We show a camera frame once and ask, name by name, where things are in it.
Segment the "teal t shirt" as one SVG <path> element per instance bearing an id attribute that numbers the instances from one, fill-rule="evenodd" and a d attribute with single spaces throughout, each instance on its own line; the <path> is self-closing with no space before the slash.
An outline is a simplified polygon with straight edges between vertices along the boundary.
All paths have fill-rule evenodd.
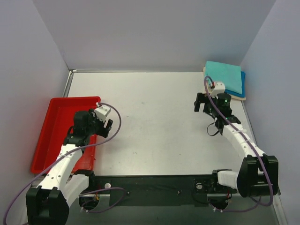
<path id="1" fill-rule="evenodd" d="M 225 88 L 236 93 L 242 93 L 241 67 L 215 61 L 205 64 L 205 76 L 213 81 L 222 82 Z"/>

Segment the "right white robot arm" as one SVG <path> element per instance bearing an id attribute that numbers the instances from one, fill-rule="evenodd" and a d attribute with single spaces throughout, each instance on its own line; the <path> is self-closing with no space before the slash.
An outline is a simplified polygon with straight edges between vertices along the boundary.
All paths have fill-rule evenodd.
<path id="1" fill-rule="evenodd" d="M 242 197 L 272 196 L 278 193 L 278 159 L 268 156 L 246 134 L 241 121 L 230 108 L 231 96 L 219 93 L 216 97 L 198 93 L 194 111 L 200 110 L 214 119 L 217 132 L 225 137 L 242 159 L 240 170 L 216 170 L 209 181 L 211 190 L 220 192 L 225 187 L 236 189 Z"/>

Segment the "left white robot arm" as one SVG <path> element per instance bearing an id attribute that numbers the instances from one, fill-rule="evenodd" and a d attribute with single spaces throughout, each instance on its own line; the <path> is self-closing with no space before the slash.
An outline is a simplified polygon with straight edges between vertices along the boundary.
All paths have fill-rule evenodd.
<path id="1" fill-rule="evenodd" d="M 106 138 L 113 121 L 107 119 L 111 108 L 105 105 L 88 111 L 77 111 L 59 155 L 47 175 L 26 193 L 26 208 L 30 225 L 64 225 L 70 205 L 80 192 L 92 193 L 97 182 L 84 174 L 70 178 L 71 172 L 90 143 L 90 137 Z"/>

